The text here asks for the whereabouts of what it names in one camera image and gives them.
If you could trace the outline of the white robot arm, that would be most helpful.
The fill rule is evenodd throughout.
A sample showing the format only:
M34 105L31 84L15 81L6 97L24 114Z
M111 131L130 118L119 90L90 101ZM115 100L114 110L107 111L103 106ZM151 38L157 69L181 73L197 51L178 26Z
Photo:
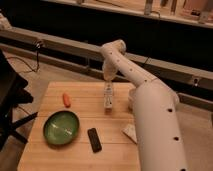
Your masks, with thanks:
M104 79L120 71L134 86L132 109L141 171L189 171L176 106L178 95L158 77L124 56L119 39L100 48Z

